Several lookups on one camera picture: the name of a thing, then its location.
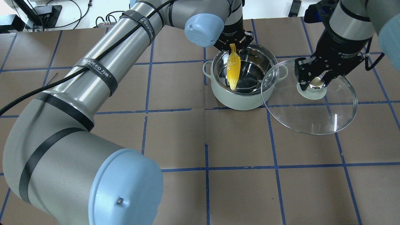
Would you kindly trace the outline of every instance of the white background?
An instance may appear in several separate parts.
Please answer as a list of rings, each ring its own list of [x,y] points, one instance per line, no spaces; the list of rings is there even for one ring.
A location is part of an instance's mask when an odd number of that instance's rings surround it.
[[[33,6],[45,5],[49,0],[32,2]],[[86,12],[88,0],[75,0],[80,6],[82,14]],[[319,0],[303,0],[299,16],[304,16],[304,12],[310,4],[315,4]],[[77,28],[91,28],[94,27],[95,20],[98,16],[103,18],[112,11],[128,10],[130,0],[93,0],[93,6],[90,8],[89,13],[82,19]],[[55,0],[50,4],[62,5],[60,18],[58,19],[57,26],[66,25],[80,17],[79,10],[76,5],[68,0]],[[259,18],[280,18],[287,17],[289,14],[292,0],[246,0],[243,8],[244,19],[259,19]],[[27,21],[26,15],[17,8],[23,21]],[[16,12],[9,7],[4,0],[0,0],[0,15],[16,14]],[[120,14],[115,13],[114,16],[118,18]],[[72,29],[74,25],[65,27],[63,29]]]

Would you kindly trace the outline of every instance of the transparent lid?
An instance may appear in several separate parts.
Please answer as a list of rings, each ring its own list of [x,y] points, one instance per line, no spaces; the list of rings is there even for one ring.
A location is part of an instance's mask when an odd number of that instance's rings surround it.
[[[265,75],[261,91],[271,88],[268,77],[288,70],[288,76],[275,84],[272,95],[263,101],[271,115],[284,126],[305,134],[328,135],[350,124],[357,110],[357,97],[353,86],[344,76],[333,79],[326,88],[312,88],[310,84],[302,91],[294,73],[295,59],[273,66]]]

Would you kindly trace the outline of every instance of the yellow corn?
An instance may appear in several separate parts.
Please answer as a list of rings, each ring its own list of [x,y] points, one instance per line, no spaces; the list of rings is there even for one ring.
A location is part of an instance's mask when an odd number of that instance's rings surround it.
[[[239,74],[240,74],[240,57],[236,53],[236,45],[230,44],[231,53],[228,57],[227,62],[227,77],[229,82],[229,87],[231,90],[236,89],[238,84]]]

